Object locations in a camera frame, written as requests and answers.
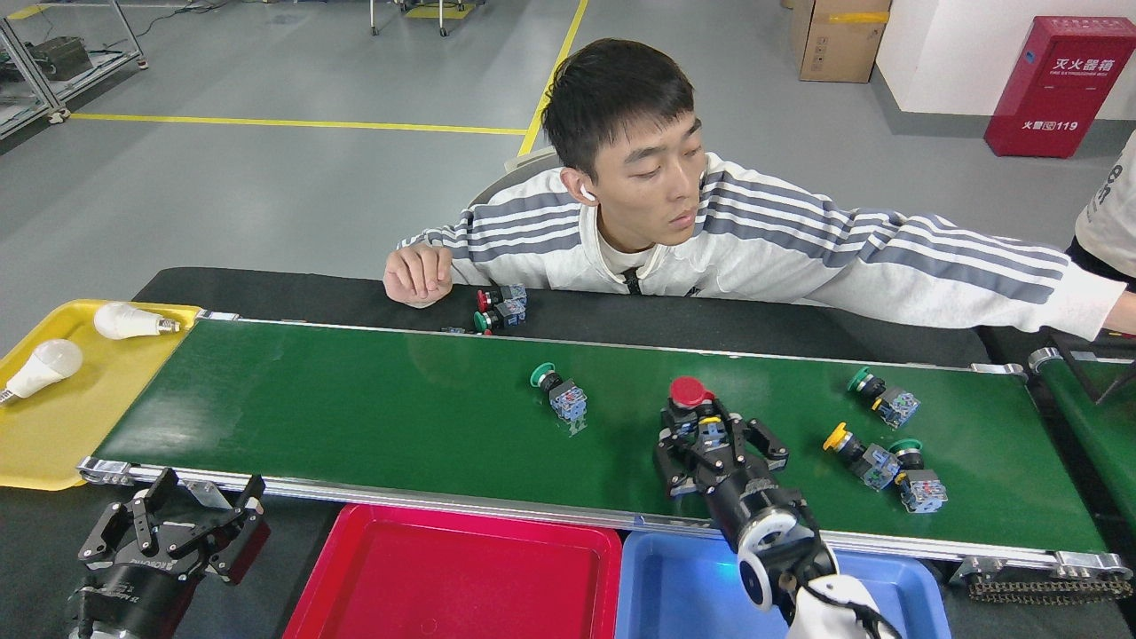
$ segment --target light bulb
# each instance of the light bulb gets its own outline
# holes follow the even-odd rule
[[[94,330],[105,338],[124,340],[137,335],[176,333],[182,330],[182,325],[157,313],[134,308],[125,301],[112,301],[94,312]]]
[[[83,351],[75,342],[48,340],[35,347],[27,364],[8,380],[0,391],[0,406],[16,398],[26,398],[48,384],[67,379],[83,365]]]

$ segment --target mouth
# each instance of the mouth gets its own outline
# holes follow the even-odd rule
[[[678,217],[675,217],[674,219],[671,219],[670,222],[667,223],[668,226],[670,226],[671,229],[674,229],[676,231],[680,231],[683,229],[687,229],[687,227],[690,227],[693,224],[694,224],[694,209],[693,208],[684,210],[682,215],[679,215]]]

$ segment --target man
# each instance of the man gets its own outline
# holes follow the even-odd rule
[[[702,148],[693,89],[666,55],[600,40],[557,69],[543,126],[563,168],[404,240],[387,296],[423,307],[454,281],[763,301],[914,325],[1136,330],[1136,296],[1053,249],[938,217],[838,209]]]
[[[1077,216],[1066,249],[1078,266],[1136,290],[1136,131],[1128,138],[1104,184]]]

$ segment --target chair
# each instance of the chair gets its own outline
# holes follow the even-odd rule
[[[545,147],[531,153],[511,158],[504,163],[504,175],[478,193],[477,197],[469,202],[469,206],[486,204],[490,201],[490,198],[495,196],[498,192],[508,189],[509,186],[516,186],[542,171],[548,171],[558,166],[562,166],[560,157],[552,147]]]

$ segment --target nose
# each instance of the nose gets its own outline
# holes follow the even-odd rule
[[[671,200],[692,197],[692,193],[698,191],[700,175],[700,173],[684,166],[682,161],[676,161],[671,171],[668,172],[667,197]]]

